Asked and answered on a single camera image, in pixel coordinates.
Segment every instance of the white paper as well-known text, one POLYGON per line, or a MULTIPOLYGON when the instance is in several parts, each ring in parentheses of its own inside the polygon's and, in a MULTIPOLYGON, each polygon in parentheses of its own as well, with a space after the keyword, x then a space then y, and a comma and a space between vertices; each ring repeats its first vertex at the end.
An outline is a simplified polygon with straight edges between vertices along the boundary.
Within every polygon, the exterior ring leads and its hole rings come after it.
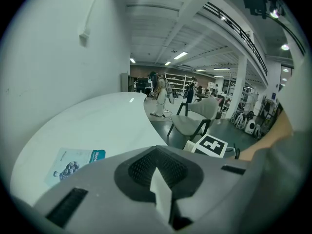
POLYGON ((158 168, 155 169, 152 176, 150 191, 156 195, 156 210, 168 223, 170 218, 172 191, 158 168))

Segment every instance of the blue label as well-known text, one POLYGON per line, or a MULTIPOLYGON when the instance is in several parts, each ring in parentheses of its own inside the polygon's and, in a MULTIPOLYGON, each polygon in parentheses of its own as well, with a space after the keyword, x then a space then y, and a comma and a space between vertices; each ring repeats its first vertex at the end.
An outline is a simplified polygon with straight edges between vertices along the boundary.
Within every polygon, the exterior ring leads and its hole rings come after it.
POLYGON ((100 159, 104 159, 105 154, 106 152, 104 150, 93 150, 91 153, 91 158, 90 158, 89 163, 95 162, 100 159))

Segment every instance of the person's arm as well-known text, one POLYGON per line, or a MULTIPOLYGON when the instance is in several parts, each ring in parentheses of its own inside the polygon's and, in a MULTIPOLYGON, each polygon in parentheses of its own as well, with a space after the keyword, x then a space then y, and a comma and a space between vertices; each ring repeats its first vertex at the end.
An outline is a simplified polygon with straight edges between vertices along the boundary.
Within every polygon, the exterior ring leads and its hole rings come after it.
POLYGON ((289 137, 292 132, 293 129, 287 115, 282 111, 269 132, 256 144, 241 152, 239 159, 252 160, 256 151, 263 148, 270 148, 276 141, 289 137))

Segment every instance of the white table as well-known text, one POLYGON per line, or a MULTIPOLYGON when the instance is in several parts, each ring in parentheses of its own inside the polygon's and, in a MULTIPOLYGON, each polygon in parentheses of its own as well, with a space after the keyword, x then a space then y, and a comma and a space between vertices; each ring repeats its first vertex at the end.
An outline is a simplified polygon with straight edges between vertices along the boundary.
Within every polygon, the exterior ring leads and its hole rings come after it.
POLYGON ((144 111, 145 94, 115 93, 81 102, 55 116, 28 141, 12 172, 10 191, 31 206, 59 149, 105 150, 106 157, 166 145, 144 111))

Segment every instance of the gray chair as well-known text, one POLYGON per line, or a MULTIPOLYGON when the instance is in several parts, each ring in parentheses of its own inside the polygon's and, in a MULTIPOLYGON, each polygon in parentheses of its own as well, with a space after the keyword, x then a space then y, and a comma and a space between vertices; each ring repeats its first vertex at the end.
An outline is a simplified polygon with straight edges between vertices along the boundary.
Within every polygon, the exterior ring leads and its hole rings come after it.
POLYGON ((193 140, 196 135, 202 136, 205 135, 208 127, 215 119, 218 109, 219 103, 215 98, 206 98, 200 101, 199 103, 195 104, 181 103, 177 115, 171 116, 172 125, 167 136, 170 135, 174 126, 182 135, 190 136, 191 137, 190 140, 193 140), (183 106, 185 106, 185 116, 179 115, 183 106), (188 117, 189 109, 195 113, 204 116, 206 119, 200 121, 189 118, 188 117), (201 127, 204 124, 206 125, 205 130, 203 132, 201 127))

